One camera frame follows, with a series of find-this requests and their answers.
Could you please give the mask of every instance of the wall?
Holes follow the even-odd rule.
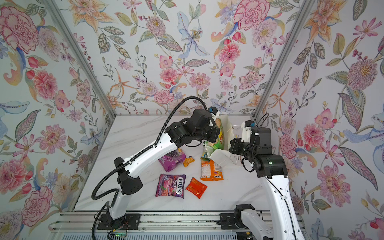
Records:
[[[299,0],[56,1],[117,114],[169,113],[199,96],[224,114],[257,106]],[[179,113],[202,106],[185,103]]]
[[[314,240],[384,239],[383,8],[316,1],[263,110]]]
[[[45,239],[111,118],[40,1],[0,11],[0,239]]]

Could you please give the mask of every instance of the orange snack package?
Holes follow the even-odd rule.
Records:
[[[221,167],[209,158],[201,158],[201,178],[202,181],[221,181],[223,173]]]
[[[187,158],[184,160],[183,165],[184,165],[184,167],[188,167],[188,165],[189,165],[190,163],[194,162],[194,161],[195,161],[195,160],[193,159],[193,157],[189,156],[189,157],[187,157]]]
[[[201,198],[204,191],[207,189],[207,186],[196,180],[194,177],[191,179],[191,182],[187,186],[186,190],[195,194],[198,199]]]

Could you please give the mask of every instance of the metal corner post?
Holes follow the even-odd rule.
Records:
[[[293,45],[294,45],[294,43],[295,43],[303,25],[304,25],[304,22],[305,22],[305,20],[306,20],[306,18],[307,18],[307,16],[308,16],[314,3],[315,3],[315,0],[303,0],[303,4],[302,4],[302,6],[301,6],[301,8],[297,14],[297,18],[295,20],[295,23],[293,24],[291,34],[290,34],[287,42],[285,43],[283,51],[281,52],[281,54],[277,60],[276,66],[272,71],[271,78],[268,81],[268,84],[265,88],[265,91],[264,91],[260,101],[259,101],[259,104],[257,105],[256,109],[253,112],[253,119],[255,121],[257,121],[258,118],[261,117],[261,114],[263,112],[263,108],[266,104],[268,96],[271,93],[272,88],[277,81],[277,77],[279,76],[279,73],[284,68],[284,64],[288,58],[288,55],[289,55],[291,49],[293,48]]]
[[[103,89],[101,88],[99,81],[97,80],[93,70],[89,66],[88,62],[85,60],[85,57],[80,50],[79,45],[77,44],[76,39],[74,38],[72,31],[68,27],[63,15],[61,14],[55,0],[43,0],[43,3],[47,11],[51,14],[53,21],[56,23],[57,28],[62,33],[65,41],[68,43],[69,47],[72,49],[79,66],[85,71],[89,81],[92,84],[92,87],[96,94],[99,96],[99,100],[104,106],[104,109],[107,113],[112,116],[113,119],[116,117],[116,112],[112,108],[107,96],[104,94]]]

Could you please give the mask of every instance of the snack package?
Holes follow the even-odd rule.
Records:
[[[201,198],[204,191],[207,189],[207,186],[196,180],[194,177],[192,178],[191,182],[187,186],[186,190],[190,191],[191,193],[195,194],[198,199]]]
[[[201,157],[201,178],[202,181],[220,181],[223,179],[221,167],[209,158]]]
[[[184,165],[184,167],[188,167],[188,165],[189,165],[190,163],[194,162],[194,161],[195,161],[195,160],[193,159],[193,157],[189,156],[189,157],[187,157],[187,158],[184,160],[183,165]]]
[[[173,170],[177,165],[182,164],[185,160],[185,153],[181,148],[176,149],[175,151],[169,152],[166,155],[162,156],[159,159],[159,162],[163,166],[166,172]]]
[[[215,151],[216,149],[224,149],[224,130],[223,130],[223,125],[221,124],[221,120],[219,118],[216,118],[215,120],[216,126],[220,128],[220,133],[216,139],[216,142],[208,142],[205,141],[204,144],[207,146],[207,149],[209,147],[213,148],[213,150],[210,151]]]
[[[185,175],[160,174],[156,196],[184,198]]]

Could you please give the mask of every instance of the white marble table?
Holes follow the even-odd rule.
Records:
[[[175,116],[171,122],[179,121],[184,117]],[[114,169],[115,158],[131,156],[155,140],[165,119],[165,116],[118,116],[116,118],[75,210],[99,210],[106,201],[111,202],[113,194],[93,201],[91,193],[94,187],[101,178]],[[229,120],[233,125],[241,124],[249,120],[249,116],[231,116]],[[192,177],[200,180],[202,145],[183,146],[182,149],[195,161],[188,167],[179,165],[169,173],[166,173],[158,161],[152,164],[140,175],[144,186],[133,195],[127,207],[128,210],[232,210],[237,204],[252,204],[256,209],[268,210],[265,192],[256,173],[248,173],[243,167],[236,165],[223,169],[223,181],[202,181],[208,188],[200,199],[187,190],[184,190],[184,199],[155,197],[160,174],[185,174],[187,176],[185,187]],[[102,185],[98,194],[115,188],[118,185],[116,178],[117,174],[110,177]]]

